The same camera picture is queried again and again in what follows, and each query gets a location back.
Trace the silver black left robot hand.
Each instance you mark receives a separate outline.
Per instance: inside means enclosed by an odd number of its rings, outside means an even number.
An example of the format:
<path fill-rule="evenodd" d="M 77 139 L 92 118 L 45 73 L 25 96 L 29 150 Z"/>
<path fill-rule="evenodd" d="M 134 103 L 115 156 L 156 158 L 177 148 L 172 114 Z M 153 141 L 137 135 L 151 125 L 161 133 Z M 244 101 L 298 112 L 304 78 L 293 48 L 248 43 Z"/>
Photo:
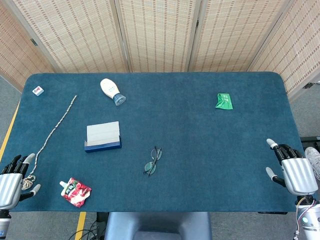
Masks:
<path fill-rule="evenodd" d="M 28 167 L 36 155 L 31 153 L 22 157 L 17 155 L 0 172 L 0 210 L 9 211 L 28 198 L 35 196 L 41 188 L 37 184 L 31 191 L 22 193 L 24 177 Z"/>

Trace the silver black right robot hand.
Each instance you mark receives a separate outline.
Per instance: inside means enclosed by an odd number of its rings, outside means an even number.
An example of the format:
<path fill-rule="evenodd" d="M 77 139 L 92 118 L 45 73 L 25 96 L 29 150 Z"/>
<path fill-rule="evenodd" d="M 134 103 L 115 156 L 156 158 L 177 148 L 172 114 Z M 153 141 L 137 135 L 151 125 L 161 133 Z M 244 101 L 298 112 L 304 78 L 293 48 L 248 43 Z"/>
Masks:
<path fill-rule="evenodd" d="M 272 139 L 266 140 L 281 166 L 283 178 L 276 175 L 270 167 L 266 167 L 269 178 L 287 188 L 295 196 L 312 195 L 318 190 L 316 177 L 309 160 L 286 144 L 277 144 Z"/>

